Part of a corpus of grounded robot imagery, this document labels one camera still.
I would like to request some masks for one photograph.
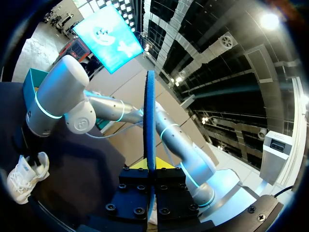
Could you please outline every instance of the ceiling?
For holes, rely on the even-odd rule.
[[[179,102],[194,99],[186,110],[208,142],[257,169],[261,130],[292,136],[292,78],[302,70],[285,28],[263,27],[270,13],[282,20],[254,0],[142,1],[142,46],[157,77]]]

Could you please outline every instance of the teal box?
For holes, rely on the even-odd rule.
[[[32,101],[34,100],[35,87],[38,88],[47,75],[48,72],[32,68],[29,69],[23,84],[24,99],[27,109],[29,109]]]

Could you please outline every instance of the white device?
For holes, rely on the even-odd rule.
[[[292,137],[269,131],[263,144],[263,158],[260,177],[273,185],[286,161],[289,158],[292,149]]]

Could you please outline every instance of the yellow panel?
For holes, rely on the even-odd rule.
[[[156,162],[156,168],[157,169],[161,169],[161,168],[174,168],[172,165],[166,163],[165,161],[163,161],[159,157],[155,158],[155,162]],[[148,169],[147,168],[147,159],[141,160],[140,162],[138,162],[137,164],[134,164],[130,168],[132,168],[132,169],[138,169],[138,168]]]

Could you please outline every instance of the display screen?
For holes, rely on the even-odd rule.
[[[110,73],[143,52],[113,5],[103,7],[73,29]]]
[[[281,143],[281,142],[279,142],[277,140],[272,139],[271,143],[270,143],[270,147],[275,149],[275,150],[277,150],[277,151],[279,151],[279,152],[283,152],[285,144]]]

